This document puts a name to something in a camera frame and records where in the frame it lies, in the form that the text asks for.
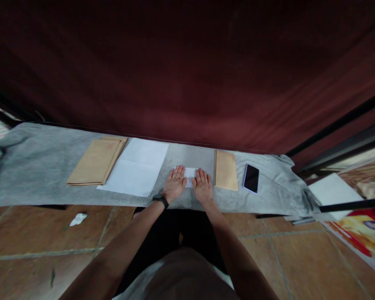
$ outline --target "tiled floor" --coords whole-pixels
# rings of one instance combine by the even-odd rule
[[[0,299],[58,299],[132,207],[0,207]],[[69,227],[77,213],[88,217]],[[225,214],[280,299],[374,299],[375,271],[319,223]]]

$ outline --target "black phone screen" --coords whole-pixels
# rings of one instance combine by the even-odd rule
[[[243,186],[252,192],[257,193],[259,170],[251,165],[246,167],[246,176]]]

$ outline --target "gray cloth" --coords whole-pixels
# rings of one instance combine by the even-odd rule
[[[0,206],[84,204],[148,206],[164,186],[169,171],[182,164],[203,168],[214,178],[214,149],[169,143],[167,155],[150,197],[137,197],[95,186],[66,185],[67,179],[93,139],[100,133],[23,123],[0,140]],[[291,171],[285,155],[256,155],[230,151],[236,156],[239,191],[214,188],[214,200],[222,212],[272,213],[309,216],[313,195]],[[246,164],[260,170],[258,194],[242,188]],[[170,208],[203,210],[191,188]]]

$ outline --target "manila envelope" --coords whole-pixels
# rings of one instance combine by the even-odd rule
[[[120,144],[119,140],[93,140],[82,156],[67,184],[101,185]]]
[[[117,141],[119,141],[119,145],[117,146],[114,157],[112,158],[112,160],[110,162],[110,165],[109,165],[109,168],[107,170],[107,173],[105,174],[104,182],[103,182],[103,184],[104,184],[107,181],[108,177],[110,176],[111,171],[113,170],[115,163],[117,162],[118,158],[120,157],[122,149],[124,148],[128,138],[127,137],[122,138],[122,137],[103,136],[102,139],[103,140],[117,140]]]
[[[214,186],[227,190],[239,190],[237,177],[235,155],[216,150]]]

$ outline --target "hand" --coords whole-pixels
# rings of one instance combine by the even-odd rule
[[[196,178],[192,179],[193,191],[197,200],[201,205],[206,206],[213,200],[213,185],[211,184],[211,177],[200,168],[196,170]]]
[[[171,204],[173,200],[182,194],[187,182],[188,179],[185,178],[185,168],[179,165],[175,170],[171,170],[161,195],[165,197],[168,204]]]

